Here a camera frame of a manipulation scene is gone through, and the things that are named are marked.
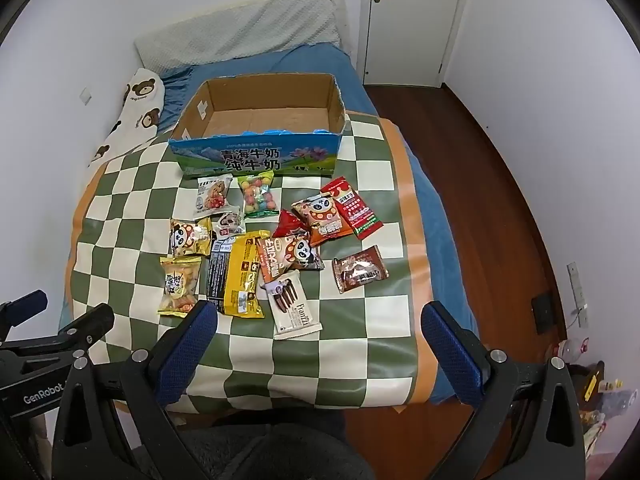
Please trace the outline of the yellow puff snack bag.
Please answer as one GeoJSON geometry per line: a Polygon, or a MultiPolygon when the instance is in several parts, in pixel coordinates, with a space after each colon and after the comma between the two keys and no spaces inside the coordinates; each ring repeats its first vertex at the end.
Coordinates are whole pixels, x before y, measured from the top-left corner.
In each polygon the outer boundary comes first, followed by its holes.
{"type": "Polygon", "coordinates": [[[160,257],[164,271],[164,291],[158,314],[185,318],[198,302],[201,256],[160,257]]]}

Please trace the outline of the yellow black snack pack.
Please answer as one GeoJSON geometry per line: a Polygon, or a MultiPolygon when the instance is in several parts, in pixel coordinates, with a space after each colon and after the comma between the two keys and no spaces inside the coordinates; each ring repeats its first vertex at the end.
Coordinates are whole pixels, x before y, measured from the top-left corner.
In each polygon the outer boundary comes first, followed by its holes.
{"type": "Polygon", "coordinates": [[[219,313],[236,318],[264,317],[257,299],[257,241],[268,236],[268,231],[259,230],[213,242],[206,297],[219,313]]]}

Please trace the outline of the white nut snack pack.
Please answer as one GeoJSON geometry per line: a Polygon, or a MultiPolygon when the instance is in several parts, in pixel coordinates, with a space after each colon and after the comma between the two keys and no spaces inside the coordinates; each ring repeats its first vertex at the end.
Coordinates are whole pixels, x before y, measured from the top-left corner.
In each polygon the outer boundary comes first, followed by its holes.
{"type": "Polygon", "coordinates": [[[226,214],[234,207],[228,201],[231,174],[217,177],[198,178],[198,194],[196,194],[193,219],[200,220],[216,214],[226,214]]]}

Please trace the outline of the beige Franzzi cookie pack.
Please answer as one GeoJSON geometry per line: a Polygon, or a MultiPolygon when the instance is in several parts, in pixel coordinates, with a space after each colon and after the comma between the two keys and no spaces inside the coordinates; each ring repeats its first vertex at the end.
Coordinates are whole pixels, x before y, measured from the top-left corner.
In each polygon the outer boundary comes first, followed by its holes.
{"type": "Polygon", "coordinates": [[[274,340],[303,337],[322,331],[318,314],[313,314],[300,281],[299,270],[281,274],[263,284],[274,323],[274,340]]]}

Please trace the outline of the colourful candy ball bag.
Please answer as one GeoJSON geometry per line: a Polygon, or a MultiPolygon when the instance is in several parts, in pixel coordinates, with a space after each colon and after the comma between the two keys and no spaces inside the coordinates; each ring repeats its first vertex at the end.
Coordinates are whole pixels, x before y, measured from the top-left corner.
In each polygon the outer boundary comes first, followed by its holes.
{"type": "Polygon", "coordinates": [[[264,218],[278,213],[278,205],[271,191],[273,178],[272,170],[238,177],[243,193],[243,214],[246,218],[264,218]]]}

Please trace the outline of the brown biscuit pack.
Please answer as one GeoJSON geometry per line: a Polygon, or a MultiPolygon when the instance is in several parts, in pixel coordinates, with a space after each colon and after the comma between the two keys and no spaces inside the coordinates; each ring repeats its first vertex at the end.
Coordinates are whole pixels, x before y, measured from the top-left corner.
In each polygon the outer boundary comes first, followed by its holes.
{"type": "Polygon", "coordinates": [[[344,258],[334,258],[332,271],[337,290],[341,294],[376,281],[384,281],[390,276],[376,245],[344,258]]]}

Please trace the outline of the small red snack pack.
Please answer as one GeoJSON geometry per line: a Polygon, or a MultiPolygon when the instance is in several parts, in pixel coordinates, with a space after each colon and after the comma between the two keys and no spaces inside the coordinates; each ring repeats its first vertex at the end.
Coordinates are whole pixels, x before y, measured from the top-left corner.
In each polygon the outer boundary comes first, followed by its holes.
{"type": "Polygon", "coordinates": [[[276,229],[273,231],[273,237],[286,237],[293,235],[306,235],[308,228],[306,223],[303,222],[299,216],[293,214],[291,211],[282,209],[280,211],[279,222],[276,229]]]}

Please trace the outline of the orange panda snack bag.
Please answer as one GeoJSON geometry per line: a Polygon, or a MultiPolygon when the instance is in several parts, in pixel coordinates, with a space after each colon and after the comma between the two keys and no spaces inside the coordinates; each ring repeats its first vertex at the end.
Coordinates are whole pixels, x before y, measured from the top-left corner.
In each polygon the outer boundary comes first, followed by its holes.
{"type": "Polygon", "coordinates": [[[329,192],[292,203],[292,211],[308,226],[311,247],[352,234],[352,229],[341,216],[329,192]]]}

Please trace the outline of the red crown snack pack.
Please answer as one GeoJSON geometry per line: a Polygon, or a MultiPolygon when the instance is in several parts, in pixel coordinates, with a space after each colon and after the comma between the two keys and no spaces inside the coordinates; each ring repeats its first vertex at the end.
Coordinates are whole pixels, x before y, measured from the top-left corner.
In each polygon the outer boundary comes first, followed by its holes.
{"type": "Polygon", "coordinates": [[[358,240],[364,240],[382,228],[383,222],[344,177],[322,186],[321,191],[330,194],[338,212],[358,240]]]}

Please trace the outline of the blue bed sheet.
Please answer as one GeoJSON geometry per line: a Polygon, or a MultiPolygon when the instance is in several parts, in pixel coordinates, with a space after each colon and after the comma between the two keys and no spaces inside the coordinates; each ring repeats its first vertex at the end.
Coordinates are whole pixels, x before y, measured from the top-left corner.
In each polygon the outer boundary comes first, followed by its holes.
{"type": "MultiPolygon", "coordinates": [[[[221,316],[216,336],[177,404],[183,413],[225,408],[263,410],[292,398],[322,408],[377,408],[442,402],[446,377],[419,360],[414,320],[424,298],[441,301],[465,328],[476,329],[466,300],[456,245],[442,202],[416,156],[394,155],[402,135],[378,118],[347,55],[329,44],[303,46],[185,68],[164,80],[160,123],[172,126],[196,89],[219,76],[328,73],[335,77],[352,121],[336,172],[382,220],[382,229],[323,244],[326,264],[376,246],[388,273],[384,281],[340,292],[331,268],[300,275],[319,333],[275,340],[273,318],[221,316]]],[[[104,164],[76,209],[64,318],[97,304],[115,313],[113,328],[90,351],[96,362],[125,359],[150,348],[173,318],[158,314],[164,292],[160,257],[168,251],[169,222],[192,208],[196,185],[183,177],[165,138],[104,164]]]]}

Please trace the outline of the small white snack pack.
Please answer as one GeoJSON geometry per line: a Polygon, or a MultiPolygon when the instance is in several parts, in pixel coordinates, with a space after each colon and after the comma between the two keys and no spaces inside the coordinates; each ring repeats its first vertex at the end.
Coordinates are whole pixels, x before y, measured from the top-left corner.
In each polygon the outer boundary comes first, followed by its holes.
{"type": "Polygon", "coordinates": [[[229,210],[219,218],[213,219],[212,227],[217,240],[246,233],[245,220],[238,208],[229,210]]]}

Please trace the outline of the green white checkered mat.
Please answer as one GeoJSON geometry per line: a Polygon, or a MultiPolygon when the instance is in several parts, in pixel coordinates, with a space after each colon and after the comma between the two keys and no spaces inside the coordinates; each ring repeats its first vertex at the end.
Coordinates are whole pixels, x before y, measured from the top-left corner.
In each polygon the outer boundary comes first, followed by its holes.
{"type": "Polygon", "coordinates": [[[296,399],[317,408],[426,401],[438,365],[421,336],[433,297],[423,217],[404,139],[385,119],[352,115],[335,175],[382,226],[322,240],[321,269],[288,270],[281,296],[262,286],[256,242],[276,217],[250,219],[235,240],[190,266],[168,263],[169,242],[192,220],[198,188],[166,136],[94,170],[74,215],[66,296],[73,316],[98,304],[113,327],[94,362],[125,359],[178,325],[194,300],[218,304],[216,335],[178,402],[183,412],[269,408],[296,399]]]}

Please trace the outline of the bear print white cloth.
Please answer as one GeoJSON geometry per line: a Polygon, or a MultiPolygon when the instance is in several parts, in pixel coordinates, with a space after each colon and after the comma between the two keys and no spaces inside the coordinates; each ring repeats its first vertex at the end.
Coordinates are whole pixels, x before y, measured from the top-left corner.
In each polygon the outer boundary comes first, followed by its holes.
{"type": "Polygon", "coordinates": [[[156,73],[139,68],[126,85],[122,111],[96,150],[90,167],[125,154],[156,136],[164,107],[165,86],[156,73]]]}

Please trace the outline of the cardboard milk box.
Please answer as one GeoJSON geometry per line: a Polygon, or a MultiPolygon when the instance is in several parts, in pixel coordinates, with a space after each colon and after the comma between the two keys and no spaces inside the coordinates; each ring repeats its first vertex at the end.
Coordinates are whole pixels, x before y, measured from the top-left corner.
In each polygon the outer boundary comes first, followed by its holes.
{"type": "Polygon", "coordinates": [[[271,170],[329,177],[347,124],[330,74],[254,74],[200,85],[168,139],[188,178],[271,170]]]}

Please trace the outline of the grey white pillow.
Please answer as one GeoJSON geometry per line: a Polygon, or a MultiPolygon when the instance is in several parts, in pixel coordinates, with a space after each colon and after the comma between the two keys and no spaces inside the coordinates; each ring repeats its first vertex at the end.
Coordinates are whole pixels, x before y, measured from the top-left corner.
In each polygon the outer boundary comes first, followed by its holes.
{"type": "Polygon", "coordinates": [[[344,0],[253,0],[146,32],[134,40],[143,66],[158,74],[306,44],[352,50],[344,0]]]}

